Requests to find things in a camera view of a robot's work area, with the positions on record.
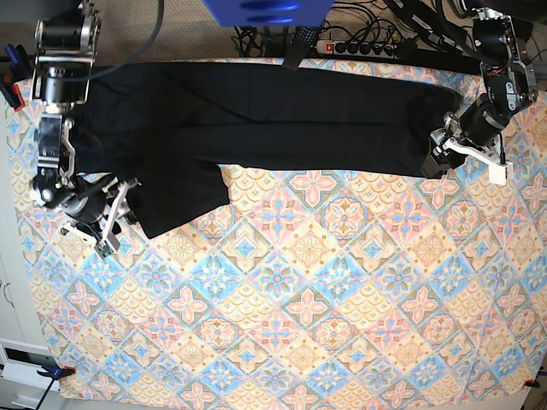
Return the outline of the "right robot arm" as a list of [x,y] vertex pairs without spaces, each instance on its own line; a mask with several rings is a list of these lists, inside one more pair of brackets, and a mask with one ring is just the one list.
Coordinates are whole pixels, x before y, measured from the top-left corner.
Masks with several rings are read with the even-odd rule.
[[37,174],[30,183],[40,207],[61,210],[75,230],[96,240],[120,233],[120,219],[135,218],[126,194],[137,183],[115,182],[112,174],[89,183],[76,172],[74,110],[87,101],[100,27],[90,1],[71,1],[59,15],[38,21],[32,97],[43,111],[35,132]]

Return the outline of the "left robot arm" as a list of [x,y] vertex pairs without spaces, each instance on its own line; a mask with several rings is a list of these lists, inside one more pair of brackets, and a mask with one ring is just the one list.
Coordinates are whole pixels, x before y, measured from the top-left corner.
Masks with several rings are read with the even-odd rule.
[[448,36],[479,60],[485,92],[463,114],[447,113],[443,126],[431,132],[431,154],[421,172],[427,179],[439,179],[471,156],[487,166],[490,183],[504,186],[515,170],[506,157],[503,130],[537,101],[534,67],[522,60],[511,16],[486,5],[464,9],[473,17],[473,45],[469,45],[446,19],[443,3],[435,4]]

